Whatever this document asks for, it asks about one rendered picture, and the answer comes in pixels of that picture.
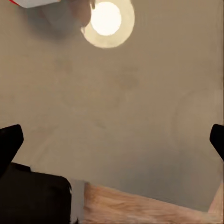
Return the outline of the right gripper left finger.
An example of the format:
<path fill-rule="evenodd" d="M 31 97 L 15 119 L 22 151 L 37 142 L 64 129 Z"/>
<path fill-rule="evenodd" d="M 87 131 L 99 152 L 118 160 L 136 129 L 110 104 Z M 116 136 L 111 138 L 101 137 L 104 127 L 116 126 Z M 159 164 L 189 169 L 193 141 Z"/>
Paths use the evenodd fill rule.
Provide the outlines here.
<path fill-rule="evenodd" d="M 19 124 L 0 129 L 0 179 L 24 142 Z"/>

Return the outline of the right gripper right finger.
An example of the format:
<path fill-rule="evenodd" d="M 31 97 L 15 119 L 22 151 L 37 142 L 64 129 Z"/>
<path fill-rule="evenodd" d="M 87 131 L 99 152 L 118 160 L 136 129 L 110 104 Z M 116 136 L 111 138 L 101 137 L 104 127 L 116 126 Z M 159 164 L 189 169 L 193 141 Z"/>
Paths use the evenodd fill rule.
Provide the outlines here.
<path fill-rule="evenodd" d="M 224 126 L 214 124 L 210 133 L 210 142 L 224 160 Z"/>

